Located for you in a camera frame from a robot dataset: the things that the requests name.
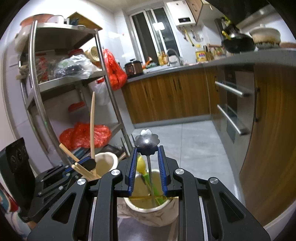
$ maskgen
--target built-in oven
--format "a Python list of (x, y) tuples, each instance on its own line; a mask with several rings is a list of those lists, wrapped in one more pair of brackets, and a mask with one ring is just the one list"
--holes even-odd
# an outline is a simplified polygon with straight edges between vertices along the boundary
[(252, 66), (218, 68), (219, 136), (231, 166), (239, 173), (247, 153), (254, 119), (254, 75)]

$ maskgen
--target tile floor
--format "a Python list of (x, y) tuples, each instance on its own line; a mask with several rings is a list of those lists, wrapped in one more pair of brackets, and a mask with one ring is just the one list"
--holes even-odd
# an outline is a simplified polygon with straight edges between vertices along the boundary
[[(133, 136), (140, 134), (135, 129)], [(157, 134), (167, 157), (195, 177), (217, 177), (235, 195), (235, 180), (222, 142), (212, 121), (200, 121), (149, 128)], [(158, 169), (157, 153), (150, 157), (152, 169)]]
[[(147, 128), (135, 129), (133, 136), (139, 135), (142, 129)], [(180, 167), (191, 172), (195, 177), (203, 179), (217, 177), (237, 196), (234, 176), (212, 121), (149, 129), (158, 135), (166, 156), (176, 159)], [(152, 168), (158, 169), (157, 153), (150, 159)], [(177, 235), (178, 220), (164, 227), (146, 226), (134, 218), (120, 218), (118, 221), (119, 241), (176, 241)]]

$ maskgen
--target window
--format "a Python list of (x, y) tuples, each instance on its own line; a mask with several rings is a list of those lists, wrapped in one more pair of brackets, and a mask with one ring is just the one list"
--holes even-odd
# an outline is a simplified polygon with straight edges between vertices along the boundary
[(143, 63), (151, 57), (154, 63), (159, 64), (157, 54), (162, 51), (166, 53), (169, 48), (174, 49), (180, 55), (163, 7), (131, 15), (131, 22)]

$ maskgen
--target white water heater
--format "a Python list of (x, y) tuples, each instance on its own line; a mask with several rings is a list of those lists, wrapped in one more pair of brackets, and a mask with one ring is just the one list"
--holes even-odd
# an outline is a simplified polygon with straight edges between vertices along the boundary
[(195, 25), (194, 17), (185, 0), (167, 2), (166, 4), (176, 26)]

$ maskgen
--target countertop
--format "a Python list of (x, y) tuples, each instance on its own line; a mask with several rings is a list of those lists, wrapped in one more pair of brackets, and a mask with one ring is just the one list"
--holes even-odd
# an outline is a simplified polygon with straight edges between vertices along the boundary
[(168, 67), (158, 71), (150, 70), (149, 73), (130, 78), (127, 80), (128, 83), (142, 80), (145, 78), (168, 74), (173, 72), (178, 72), (182, 70), (198, 69), (212, 66), (222, 66), (222, 65), (241, 65), (241, 64), (277, 64), (285, 65), (290, 67), (296, 67), (296, 49), (269, 49), (269, 50), (259, 50), (252, 52), (245, 52), (241, 54), (236, 54), (227, 58), (213, 60), (204, 63), (194, 63), (178, 67)]

